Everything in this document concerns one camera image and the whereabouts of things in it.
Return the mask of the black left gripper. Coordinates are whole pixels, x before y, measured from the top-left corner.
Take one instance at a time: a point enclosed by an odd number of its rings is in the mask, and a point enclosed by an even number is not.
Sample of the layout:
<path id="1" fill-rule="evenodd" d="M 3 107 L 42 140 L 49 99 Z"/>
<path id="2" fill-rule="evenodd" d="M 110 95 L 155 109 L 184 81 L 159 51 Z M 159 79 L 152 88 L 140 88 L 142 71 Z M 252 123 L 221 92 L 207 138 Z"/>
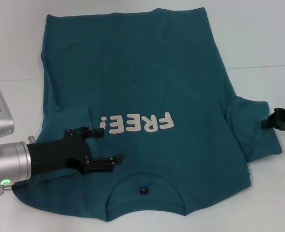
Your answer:
<path id="1" fill-rule="evenodd" d="M 81 174 L 113 172 L 122 164 L 124 155 L 94 158 L 86 142 L 89 138 L 102 138 L 104 129 L 92 129 L 88 125 L 64 131 L 64 137 L 43 143 L 27 145 L 31 157 L 31 175 L 43 174 L 66 168 Z"/>

